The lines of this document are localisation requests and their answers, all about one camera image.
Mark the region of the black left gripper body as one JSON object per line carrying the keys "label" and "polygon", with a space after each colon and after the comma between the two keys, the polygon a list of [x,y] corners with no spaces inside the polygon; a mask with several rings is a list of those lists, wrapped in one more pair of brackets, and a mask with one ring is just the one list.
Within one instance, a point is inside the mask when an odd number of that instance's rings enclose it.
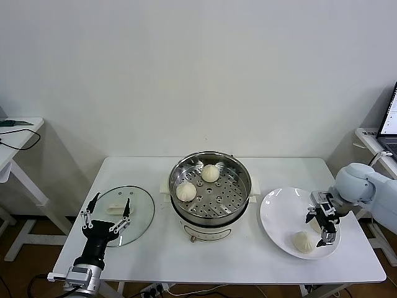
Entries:
{"label": "black left gripper body", "polygon": [[75,259],[74,265],[89,264],[104,269],[104,256],[108,242],[116,240],[118,233],[110,232],[113,222],[93,220],[92,228],[83,228],[83,235],[87,238],[82,255]]}

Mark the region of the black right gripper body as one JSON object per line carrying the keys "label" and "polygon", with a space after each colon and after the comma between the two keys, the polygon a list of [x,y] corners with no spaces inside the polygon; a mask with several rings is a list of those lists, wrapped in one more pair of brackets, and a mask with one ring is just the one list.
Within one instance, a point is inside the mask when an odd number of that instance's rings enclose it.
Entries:
{"label": "black right gripper body", "polygon": [[316,220],[323,230],[325,230],[327,233],[337,232],[336,225],[340,223],[340,218],[335,208],[331,208],[326,211],[321,208],[315,208],[314,211],[316,212]]}

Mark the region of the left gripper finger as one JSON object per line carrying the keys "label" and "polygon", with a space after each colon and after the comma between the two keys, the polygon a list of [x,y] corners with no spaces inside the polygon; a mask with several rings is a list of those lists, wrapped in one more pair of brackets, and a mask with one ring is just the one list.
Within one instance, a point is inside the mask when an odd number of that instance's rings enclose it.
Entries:
{"label": "left gripper finger", "polygon": [[128,198],[123,210],[122,218],[109,228],[109,232],[122,233],[130,225],[130,222],[130,198]]}
{"label": "left gripper finger", "polygon": [[94,208],[96,206],[97,200],[100,196],[100,193],[98,192],[94,198],[89,201],[88,205],[86,206],[86,208],[82,211],[80,211],[80,216],[82,218],[83,221],[83,225],[82,225],[82,229],[88,229],[88,228],[92,228],[93,227],[93,223],[92,223],[92,219],[91,219],[91,215],[94,212]]}

